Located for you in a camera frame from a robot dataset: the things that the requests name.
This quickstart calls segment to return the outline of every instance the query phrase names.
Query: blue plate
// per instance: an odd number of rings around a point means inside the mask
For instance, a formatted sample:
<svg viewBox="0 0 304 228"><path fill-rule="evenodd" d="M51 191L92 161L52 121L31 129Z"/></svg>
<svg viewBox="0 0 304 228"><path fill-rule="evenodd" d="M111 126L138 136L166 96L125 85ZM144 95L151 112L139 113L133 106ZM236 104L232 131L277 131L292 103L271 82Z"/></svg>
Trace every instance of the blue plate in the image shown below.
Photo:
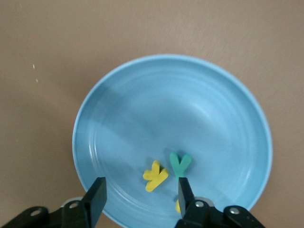
<svg viewBox="0 0 304 228"><path fill-rule="evenodd" d="M256 99L230 73L193 57L148 56L103 77L85 98L73 157L85 190L107 179L104 213L126 228L174 227L178 181L170 152L192 156L184 175L216 208L251 209L266 186L271 133ZM154 160L169 177L147 192Z"/></svg>

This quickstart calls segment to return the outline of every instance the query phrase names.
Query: brown table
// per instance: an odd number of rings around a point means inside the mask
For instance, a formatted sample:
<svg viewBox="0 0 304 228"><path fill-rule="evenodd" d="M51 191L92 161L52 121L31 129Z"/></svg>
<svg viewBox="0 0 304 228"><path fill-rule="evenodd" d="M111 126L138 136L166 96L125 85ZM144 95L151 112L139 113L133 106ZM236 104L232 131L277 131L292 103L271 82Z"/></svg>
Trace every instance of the brown table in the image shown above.
<svg viewBox="0 0 304 228"><path fill-rule="evenodd" d="M84 194L72 130L91 87L116 66L179 53L211 61L256 96L274 161L252 213L304 224L304 1L0 1L0 225ZM106 216L97 227L117 228Z"/></svg>

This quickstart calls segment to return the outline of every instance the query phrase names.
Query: silver screw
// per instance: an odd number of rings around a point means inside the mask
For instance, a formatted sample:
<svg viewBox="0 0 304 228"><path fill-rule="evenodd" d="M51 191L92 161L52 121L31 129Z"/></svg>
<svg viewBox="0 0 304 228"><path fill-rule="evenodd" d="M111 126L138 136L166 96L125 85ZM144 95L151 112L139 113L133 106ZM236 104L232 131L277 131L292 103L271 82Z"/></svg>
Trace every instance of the silver screw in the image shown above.
<svg viewBox="0 0 304 228"><path fill-rule="evenodd" d="M68 208L70 208L70 209L75 208L78 206L78 204L79 204L79 201L76 201L74 203L71 203L71 205Z"/></svg>
<svg viewBox="0 0 304 228"><path fill-rule="evenodd" d="M202 208L204 206L204 203L202 201L196 201L195 206L197 206L198 208Z"/></svg>
<svg viewBox="0 0 304 228"><path fill-rule="evenodd" d="M234 214L234 215L239 214L239 210L237 208L230 208L229 211L231 212L231 214Z"/></svg>
<svg viewBox="0 0 304 228"><path fill-rule="evenodd" d="M35 216L35 215L38 215L41 213L41 208L37 209L37 210L34 210L30 215L31 216Z"/></svg>

